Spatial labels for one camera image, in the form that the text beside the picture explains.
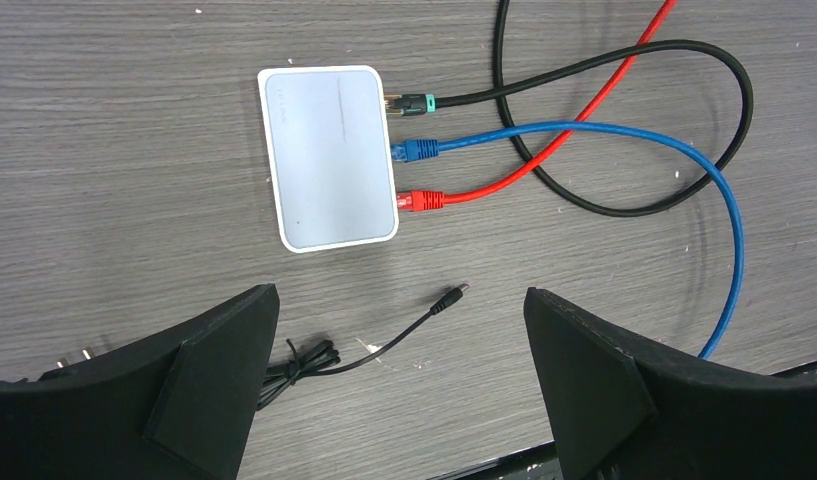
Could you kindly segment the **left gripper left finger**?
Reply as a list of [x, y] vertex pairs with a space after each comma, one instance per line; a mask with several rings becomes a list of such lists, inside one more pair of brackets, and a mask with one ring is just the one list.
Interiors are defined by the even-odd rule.
[[235, 478], [279, 307], [257, 285], [35, 381], [0, 381], [0, 479]]

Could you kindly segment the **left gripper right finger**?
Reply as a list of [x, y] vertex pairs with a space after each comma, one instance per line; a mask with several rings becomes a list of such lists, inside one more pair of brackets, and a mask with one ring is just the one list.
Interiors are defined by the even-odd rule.
[[697, 358], [544, 289], [523, 314], [565, 478], [655, 441], [683, 467], [657, 479], [817, 479], [817, 383]]

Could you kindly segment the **white network switch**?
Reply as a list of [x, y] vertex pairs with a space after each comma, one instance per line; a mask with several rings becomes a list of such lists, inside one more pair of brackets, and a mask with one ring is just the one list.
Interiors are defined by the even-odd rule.
[[283, 245], [301, 254], [392, 239], [399, 213], [378, 72], [268, 68], [257, 85]]

